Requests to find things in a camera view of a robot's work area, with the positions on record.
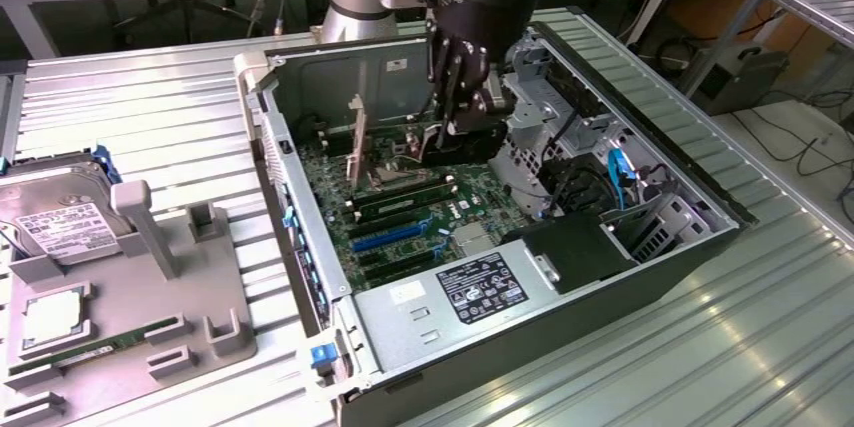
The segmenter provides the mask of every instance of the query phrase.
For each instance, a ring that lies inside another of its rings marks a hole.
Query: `ribbed metal surface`
[[[258,355],[246,362],[76,425],[172,425],[179,418],[190,419],[188,425],[272,425],[283,419],[300,426],[335,423],[331,406],[304,396],[294,360],[304,334],[232,74],[239,53],[312,42],[306,34],[276,42],[259,39],[31,63],[19,157],[97,142],[109,149],[124,180],[148,181],[158,217],[178,215],[184,205],[203,200],[226,209],[259,344]],[[8,277],[0,278],[0,306],[8,302],[8,284]]]
[[[550,23],[762,224],[659,302],[410,425],[850,422],[854,262],[843,244],[595,25],[563,10],[539,13],[535,20]],[[294,349],[303,333],[250,170],[230,63],[243,51],[311,41],[298,35],[280,42],[32,64],[21,155],[67,151],[97,140],[113,152],[125,178],[152,183],[158,215],[214,199],[228,211],[259,333],[255,358],[119,406],[84,425],[170,425],[188,412],[194,425],[334,424],[330,406],[306,398],[296,373]],[[5,288],[8,279],[0,277],[0,304]]]
[[[661,301],[406,425],[850,425],[845,244],[595,25],[565,12],[539,18],[761,225]]]
[[[854,0],[774,1],[849,48],[854,48]]]

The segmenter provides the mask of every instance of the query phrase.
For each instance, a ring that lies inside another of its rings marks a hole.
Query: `pcie slot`
[[[364,278],[367,279],[368,282],[371,282],[383,277],[398,274],[403,272],[406,269],[410,269],[419,264],[423,264],[426,262],[435,260],[438,255],[439,253],[435,249],[426,250],[424,252],[420,252],[400,260],[396,260],[394,262],[380,265],[379,267],[370,269],[364,273]]]
[[[398,214],[391,217],[386,217],[376,222],[371,222],[370,224],[362,224],[350,229],[347,232],[347,237],[351,239],[356,239],[359,237],[364,237],[366,235],[371,235],[382,230],[391,229],[392,227],[398,227],[403,224],[411,224],[418,222],[418,216],[415,214]]]
[[[431,220],[432,217],[427,220],[422,220],[416,225],[403,227],[386,234],[378,235],[376,237],[354,242],[352,251],[356,253],[364,252],[366,250],[376,249],[378,247],[383,247],[402,240],[418,237],[427,230]]]

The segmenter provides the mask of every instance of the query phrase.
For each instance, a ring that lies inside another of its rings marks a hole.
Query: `motherboard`
[[[512,187],[488,165],[420,166],[410,143],[427,128],[430,124],[376,127],[367,129],[362,142],[354,138],[359,129],[318,132],[299,147],[356,292],[483,252],[532,222],[510,196]],[[354,145],[363,146],[358,162]]]

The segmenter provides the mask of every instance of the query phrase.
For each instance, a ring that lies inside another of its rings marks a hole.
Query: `blue pcie slot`
[[[352,251],[356,253],[364,252],[366,250],[376,249],[378,247],[388,245],[394,242],[418,237],[427,231],[431,220],[432,217],[427,220],[422,220],[416,225],[403,227],[400,229],[392,230],[386,234],[378,235],[376,237],[371,237],[370,239],[354,242]]]

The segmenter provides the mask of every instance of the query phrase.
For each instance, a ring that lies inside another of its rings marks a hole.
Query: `hard drive label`
[[[53,259],[116,243],[116,236],[95,204],[80,204],[15,219]]]
[[[472,324],[528,300],[498,252],[439,272],[436,278],[464,324]]]

